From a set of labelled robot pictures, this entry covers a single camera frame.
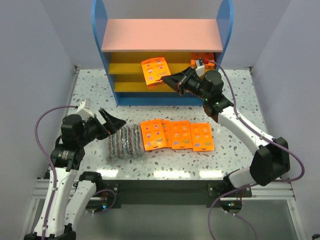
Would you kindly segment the silver scrubber pack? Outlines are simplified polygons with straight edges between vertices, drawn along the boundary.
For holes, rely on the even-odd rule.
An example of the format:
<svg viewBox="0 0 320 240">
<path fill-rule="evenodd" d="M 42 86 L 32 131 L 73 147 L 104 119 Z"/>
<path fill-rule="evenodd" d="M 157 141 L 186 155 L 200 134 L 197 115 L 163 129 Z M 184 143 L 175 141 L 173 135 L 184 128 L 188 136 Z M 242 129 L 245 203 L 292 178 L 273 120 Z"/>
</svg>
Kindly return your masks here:
<svg viewBox="0 0 320 240">
<path fill-rule="evenodd" d="M 139 125 L 134 122 L 129 127 L 129 144 L 131 155 L 134 159 L 143 159 L 145 151 Z"/>
<path fill-rule="evenodd" d="M 115 133 L 108 138 L 109 160 L 117 161 L 120 159 L 122 140 L 120 133 Z"/>
<path fill-rule="evenodd" d="M 119 148 L 119 156 L 122 159 L 126 159 L 131 155 L 129 128 L 127 126 L 123 126 L 119 131 Z"/>
</svg>

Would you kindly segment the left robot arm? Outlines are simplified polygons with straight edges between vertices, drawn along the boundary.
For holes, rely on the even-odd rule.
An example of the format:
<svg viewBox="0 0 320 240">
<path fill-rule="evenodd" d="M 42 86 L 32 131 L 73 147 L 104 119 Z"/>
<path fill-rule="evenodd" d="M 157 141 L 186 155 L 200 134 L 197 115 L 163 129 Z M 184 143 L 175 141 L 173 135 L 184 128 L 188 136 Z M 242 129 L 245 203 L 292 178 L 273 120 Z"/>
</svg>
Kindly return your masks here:
<svg viewBox="0 0 320 240">
<path fill-rule="evenodd" d="M 62 119 L 61 134 L 54 149 L 45 155 L 51 167 L 48 190 L 39 220 L 33 232 L 24 236 L 26 240 L 74 240 L 81 215 L 92 197 L 111 193 L 112 199 L 117 199 L 112 189 L 104 187 L 98 172 L 83 172 L 74 194 L 71 189 L 85 156 L 85 146 L 116 134 L 126 121 L 100 108 L 99 113 L 105 120 L 100 123 L 88 108 L 78 106 L 76 109 L 76 114 Z"/>
</svg>

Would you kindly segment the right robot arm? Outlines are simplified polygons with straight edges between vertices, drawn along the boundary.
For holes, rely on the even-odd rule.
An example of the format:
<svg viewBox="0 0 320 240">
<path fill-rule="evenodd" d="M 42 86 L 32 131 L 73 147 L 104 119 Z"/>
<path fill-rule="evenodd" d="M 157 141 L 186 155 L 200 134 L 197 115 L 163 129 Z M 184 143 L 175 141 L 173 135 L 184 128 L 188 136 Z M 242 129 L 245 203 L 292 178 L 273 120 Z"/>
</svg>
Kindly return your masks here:
<svg viewBox="0 0 320 240">
<path fill-rule="evenodd" d="M 287 141 L 282 137 L 275 139 L 240 115 L 236 105 L 224 96 L 224 82 L 218 71 L 209 70 L 200 77 L 195 69 L 188 67 L 161 79 L 179 95 L 188 91 L 203 100 L 207 116 L 230 130 L 252 153 L 249 167 L 224 177 L 229 188 L 238 189 L 251 184 L 266 186 L 290 170 Z"/>
</svg>

